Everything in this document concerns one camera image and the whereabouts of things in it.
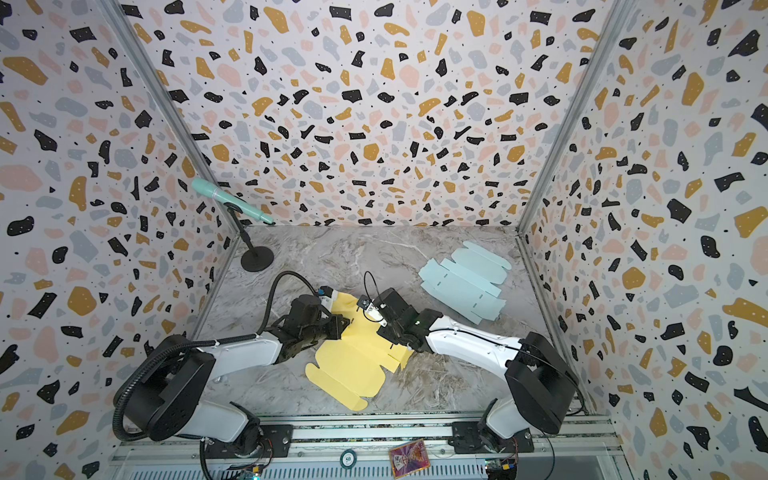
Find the yellow paper box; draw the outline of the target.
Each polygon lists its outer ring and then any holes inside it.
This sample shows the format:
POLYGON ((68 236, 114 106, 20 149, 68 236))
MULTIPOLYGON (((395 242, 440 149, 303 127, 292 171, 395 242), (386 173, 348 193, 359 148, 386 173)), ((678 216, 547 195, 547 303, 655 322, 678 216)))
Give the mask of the yellow paper box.
POLYGON ((379 336, 379 325, 363 314, 356 297, 335 292, 328 302, 330 311, 350 324, 339 340, 320 345, 315 360, 306 365, 305 375, 347 409, 362 411, 384 385, 385 373, 403 370, 412 351, 379 336))

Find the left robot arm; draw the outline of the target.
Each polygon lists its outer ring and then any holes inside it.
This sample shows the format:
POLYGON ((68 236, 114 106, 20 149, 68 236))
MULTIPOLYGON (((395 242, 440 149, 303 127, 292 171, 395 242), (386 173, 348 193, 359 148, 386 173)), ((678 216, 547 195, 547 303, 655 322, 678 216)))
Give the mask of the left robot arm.
POLYGON ((277 365, 324 340, 338 340, 350 319, 331 311, 337 291, 301 295, 262 333, 192 341, 170 335, 128 377, 113 399, 112 430, 122 442, 171 437, 207 439, 245 457, 265 442, 259 418, 235 403, 203 394, 213 380, 277 365))

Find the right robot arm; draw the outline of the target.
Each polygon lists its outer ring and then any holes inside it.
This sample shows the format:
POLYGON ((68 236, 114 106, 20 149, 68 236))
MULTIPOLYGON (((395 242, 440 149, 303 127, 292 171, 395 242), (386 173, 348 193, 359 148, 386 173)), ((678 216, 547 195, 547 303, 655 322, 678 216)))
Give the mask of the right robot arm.
POLYGON ((543 335, 504 337, 453 320, 432 309, 417 311, 393 288, 374 300, 361 300, 366 319, 379 325, 385 340, 419 353, 450 356, 506 382, 510 397, 493 400, 475 423, 452 426, 459 453, 482 448, 500 452, 511 439, 534 428, 556 435, 578 393, 573 370, 543 335))

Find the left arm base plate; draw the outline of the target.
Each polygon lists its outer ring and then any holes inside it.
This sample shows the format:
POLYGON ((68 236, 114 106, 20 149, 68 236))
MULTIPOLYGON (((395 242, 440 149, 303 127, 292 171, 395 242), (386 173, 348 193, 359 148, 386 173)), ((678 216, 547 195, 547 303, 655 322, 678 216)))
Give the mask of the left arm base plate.
POLYGON ((291 424, 247 426, 233 441, 213 440, 206 448, 206 459, 235 459, 254 462, 288 456, 294 427, 291 424))

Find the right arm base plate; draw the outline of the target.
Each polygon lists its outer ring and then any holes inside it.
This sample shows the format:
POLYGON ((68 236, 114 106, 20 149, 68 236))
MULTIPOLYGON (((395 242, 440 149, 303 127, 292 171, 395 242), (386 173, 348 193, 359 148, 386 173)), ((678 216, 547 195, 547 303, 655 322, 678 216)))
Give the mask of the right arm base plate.
POLYGON ((518 432, 513 437, 502 439, 479 421, 459 421, 451 424, 451 435, 447 443, 457 454, 503 454, 532 453, 534 444, 529 430, 518 432))

